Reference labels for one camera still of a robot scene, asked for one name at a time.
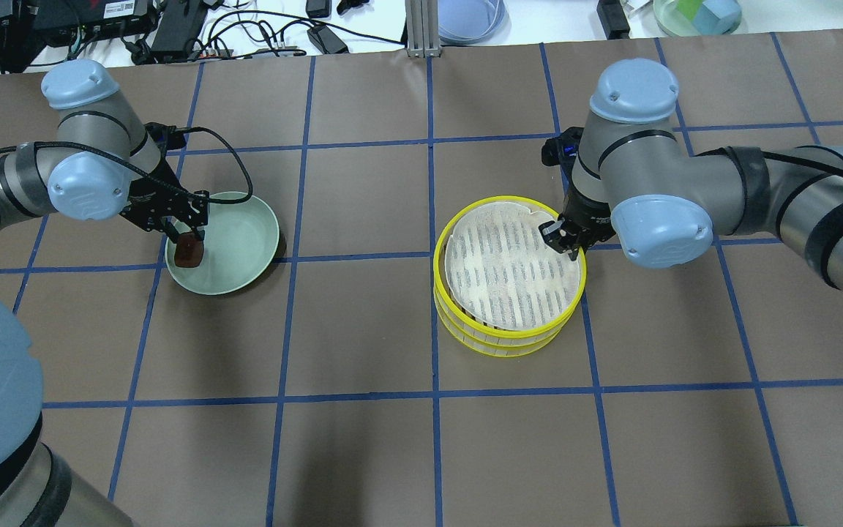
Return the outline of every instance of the robotic arm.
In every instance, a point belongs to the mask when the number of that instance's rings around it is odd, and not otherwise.
[[[843,147],[688,157],[669,123],[678,90],[646,59],[603,72],[585,129],[542,149],[542,162],[569,178],[564,211],[542,225],[546,244],[574,253],[618,233],[630,261],[663,268],[702,255],[715,233],[767,231],[843,290]]]
[[[119,84],[91,60],[51,70],[41,91],[60,113],[58,140],[0,149],[0,230],[56,211],[77,220],[121,214],[145,231],[164,231],[178,244],[176,260],[197,266],[207,203],[217,200],[181,187],[165,154],[184,146],[187,131],[202,129],[143,124]],[[178,233],[171,219],[190,233]]]

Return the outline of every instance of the yellow rimmed basket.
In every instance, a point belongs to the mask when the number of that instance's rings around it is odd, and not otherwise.
[[[473,318],[464,308],[455,302],[451,291],[449,291],[449,288],[445,284],[445,247],[447,247],[451,234],[454,233],[454,227],[465,214],[477,207],[484,206],[488,203],[497,203],[498,201],[522,204],[522,206],[528,207],[533,212],[546,212],[552,218],[558,216],[558,213],[552,210],[551,207],[545,206],[545,204],[539,203],[538,201],[519,196],[494,196],[466,206],[464,210],[457,213],[448,222],[447,227],[444,228],[444,231],[441,231],[441,236],[438,237],[438,244],[435,245],[435,308],[438,311],[438,317],[441,319],[441,323],[447,328],[448,333],[451,333],[460,343],[471,348],[471,350],[486,354],[486,356],[519,357],[531,354],[533,351],[538,351],[546,344],[551,343],[552,339],[561,331],[561,328],[565,326],[565,323],[571,319],[585,290],[585,283],[588,279],[588,273],[586,273],[588,266],[586,266],[585,253],[580,251],[577,261],[580,273],[578,290],[574,298],[572,298],[571,303],[568,304],[568,307],[555,320],[549,321],[544,326],[517,331],[489,326],[489,324]]]

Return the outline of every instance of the brown object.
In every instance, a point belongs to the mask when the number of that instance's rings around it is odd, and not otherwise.
[[[203,240],[198,240],[194,233],[183,233],[178,236],[177,248],[174,250],[174,266],[197,267],[203,260]]]

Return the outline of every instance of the green plate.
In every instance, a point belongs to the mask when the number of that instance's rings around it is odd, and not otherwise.
[[[245,193],[218,193],[220,199],[241,198]],[[184,233],[187,225],[174,227]],[[210,203],[204,229],[200,266],[174,266],[175,244],[165,244],[165,264],[181,287],[197,294],[225,294],[247,286],[271,263],[278,249],[278,219],[265,201],[251,197],[245,203],[225,206]]]

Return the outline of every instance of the light blue block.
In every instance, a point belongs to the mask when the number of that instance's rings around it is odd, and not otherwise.
[[[723,34],[740,20],[740,14],[740,4],[736,0],[705,0],[695,13],[692,25],[701,34]]]

